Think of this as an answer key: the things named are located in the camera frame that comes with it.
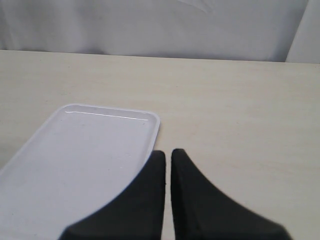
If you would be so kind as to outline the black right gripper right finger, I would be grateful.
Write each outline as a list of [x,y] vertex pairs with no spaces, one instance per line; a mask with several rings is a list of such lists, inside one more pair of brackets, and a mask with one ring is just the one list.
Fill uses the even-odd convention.
[[171,154],[171,208],[177,240],[290,240],[280,224],[240,205],[215,187],[186,151]]

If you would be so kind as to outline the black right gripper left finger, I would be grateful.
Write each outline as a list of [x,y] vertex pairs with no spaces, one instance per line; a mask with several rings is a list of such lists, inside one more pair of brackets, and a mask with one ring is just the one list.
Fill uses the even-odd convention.
[[166,194],[166,156],[154,150],[134,180],[110,203],[69,225],[61,240],[159,240]]

